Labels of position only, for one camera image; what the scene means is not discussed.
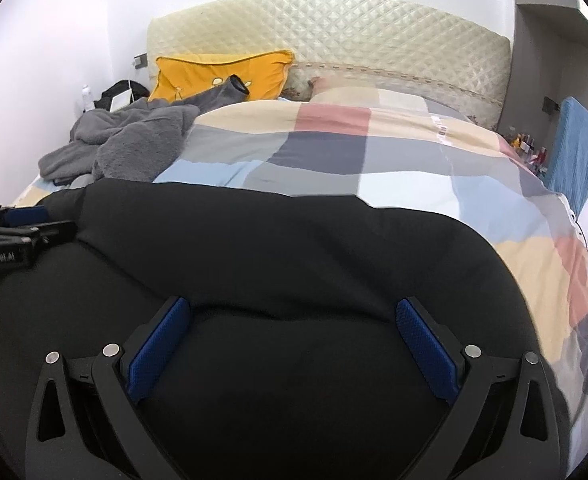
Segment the black puffer jacket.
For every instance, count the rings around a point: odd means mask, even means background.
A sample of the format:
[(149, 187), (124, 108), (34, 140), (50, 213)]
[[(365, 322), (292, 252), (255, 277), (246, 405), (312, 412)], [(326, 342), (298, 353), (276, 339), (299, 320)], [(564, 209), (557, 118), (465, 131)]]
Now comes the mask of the black puffer jacket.
[(0, 479), (28, 479), (45, 357), (96, 356), (171, 297), (189, 327), (136, 412), (181, 479), (405, 479), (449, 411), (398, 332), (410, 297), (461, 344), (542, 359), (565, 476), (567, 407), (533, 319), (462, 222), (350, 196), (123, 180), (36, 206), (77, 233), (0, 271)]

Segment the white bottle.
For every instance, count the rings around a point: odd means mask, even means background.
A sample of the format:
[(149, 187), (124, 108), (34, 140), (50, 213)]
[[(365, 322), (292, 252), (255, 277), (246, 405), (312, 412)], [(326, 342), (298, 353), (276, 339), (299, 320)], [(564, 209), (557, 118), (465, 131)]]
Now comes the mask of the white bottle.
[(88, 84), (85, 84), (81, 90), (82, 96), (82, 104), (83, 104), (83, 111), (89, 112), (90, 110), (94, 110), (95, 104), (92, 96), (91, 88)]

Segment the grey fleece garment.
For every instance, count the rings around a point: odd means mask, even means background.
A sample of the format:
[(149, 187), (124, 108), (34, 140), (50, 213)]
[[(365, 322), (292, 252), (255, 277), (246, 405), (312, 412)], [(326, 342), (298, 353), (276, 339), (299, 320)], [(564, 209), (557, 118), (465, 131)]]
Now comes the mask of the grey fleece garment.
[(135, 102), (116, 110), (90, 110), (70, 130), (69, 142), (39, 160), (40, 177), (57, 185), (89, 176), (152, 182), (179, 157), (202, 114), (239, 104), (249, 89), (239, 76), (195, 96)]

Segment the black bag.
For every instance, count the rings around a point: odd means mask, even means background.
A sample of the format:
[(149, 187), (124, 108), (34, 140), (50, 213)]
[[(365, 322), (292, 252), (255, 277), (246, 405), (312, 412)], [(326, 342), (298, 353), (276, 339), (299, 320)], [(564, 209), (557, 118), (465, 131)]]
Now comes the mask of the black bag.
[(143, 84), (130, 79), (119, 80), (100, 95), (100, 99), (93, 102), (96, 110), (115, 112), (135, 102), (148, 98), (149, 89)]

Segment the blue towel on chair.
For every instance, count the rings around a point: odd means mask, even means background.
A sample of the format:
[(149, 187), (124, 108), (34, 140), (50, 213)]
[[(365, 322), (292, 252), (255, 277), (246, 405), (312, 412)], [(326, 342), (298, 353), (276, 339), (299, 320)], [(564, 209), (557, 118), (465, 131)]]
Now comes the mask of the blue towel on chair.
[(572, 96), (561, 103), (544, 185), (579, 216), (588, 198), (588, 110)]

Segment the bottles on side table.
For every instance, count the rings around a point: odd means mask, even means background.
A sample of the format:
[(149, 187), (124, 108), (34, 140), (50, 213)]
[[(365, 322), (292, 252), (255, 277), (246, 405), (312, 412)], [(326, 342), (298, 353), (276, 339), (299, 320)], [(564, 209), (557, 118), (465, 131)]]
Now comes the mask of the bottles on side table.
[(545, 146), (537, 146), (530, 134), (517, 132), (513, 126), (508, 129), (508, 141), (512, 150), (530, 172), (540, 178), (546, 174), (548, 150)]

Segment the yellow pillow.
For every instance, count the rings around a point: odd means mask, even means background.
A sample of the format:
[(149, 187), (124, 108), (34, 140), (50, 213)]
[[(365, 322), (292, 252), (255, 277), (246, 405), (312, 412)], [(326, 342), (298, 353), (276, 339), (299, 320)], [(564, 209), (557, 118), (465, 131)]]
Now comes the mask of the yellow pillow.
[(274, 100), (285, 87), (295, 55), (288, 50), (253, 54), (181, 54), (156, 58), (156, 84), (149, 99), (173, 102), (220, 87), (237, 76), (249, 101)]

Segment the colourful patchwork duvet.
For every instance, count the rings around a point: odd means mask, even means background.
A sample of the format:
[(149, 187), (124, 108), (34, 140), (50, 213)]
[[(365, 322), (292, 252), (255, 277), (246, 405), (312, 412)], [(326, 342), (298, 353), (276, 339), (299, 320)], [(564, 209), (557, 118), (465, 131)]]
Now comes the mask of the colourful patchwork duvet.
[[(104, 180), (123, 179), (94, 183)], [(123, 181), (350, 196), (462, 222), (492, 245), (522, 292), (567, 407), (566, 472), (588, 456), (586, 248), (564, 199), (498, 134), (397, 106), (244, 101), (198, 116), (154, 181)]]

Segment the grey wardrobe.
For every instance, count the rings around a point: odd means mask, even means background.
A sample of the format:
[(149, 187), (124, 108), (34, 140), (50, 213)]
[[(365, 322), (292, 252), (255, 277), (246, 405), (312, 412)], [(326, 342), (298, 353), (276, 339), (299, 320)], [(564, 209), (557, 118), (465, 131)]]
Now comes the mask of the grey wardrobe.
[(588, 6), (514, 0), (511, 76), (498, 131), (549, 145), (569, 96), (588, 110)]

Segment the cream quilted headboard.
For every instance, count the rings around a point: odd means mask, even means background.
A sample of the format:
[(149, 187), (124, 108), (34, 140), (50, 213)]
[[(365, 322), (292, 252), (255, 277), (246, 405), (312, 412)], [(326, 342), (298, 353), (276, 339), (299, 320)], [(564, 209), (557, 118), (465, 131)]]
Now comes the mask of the cream quilted headboard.
[(507, 37), (442, 10), (403, 0), (217, 0), (147, 27), (149, 78), (158, 58), (184, 54), (294, 55), (284, 86), (311, 97), (311, 79), (389, 84), (496, 128), (511, 71)]

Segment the wall socket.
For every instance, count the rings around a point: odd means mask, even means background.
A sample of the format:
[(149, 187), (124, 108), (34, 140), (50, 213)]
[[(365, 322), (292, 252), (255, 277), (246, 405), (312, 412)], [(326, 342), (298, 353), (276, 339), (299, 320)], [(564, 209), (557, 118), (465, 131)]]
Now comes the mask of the wall socket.
[(145, 68), (149, 66), (149, 61), (147, 61), (147, 54), (142, 53), (139, 55), (135, 55), (133, 58), (133, 67), (136, 70), (141, 70), (141, 68)]

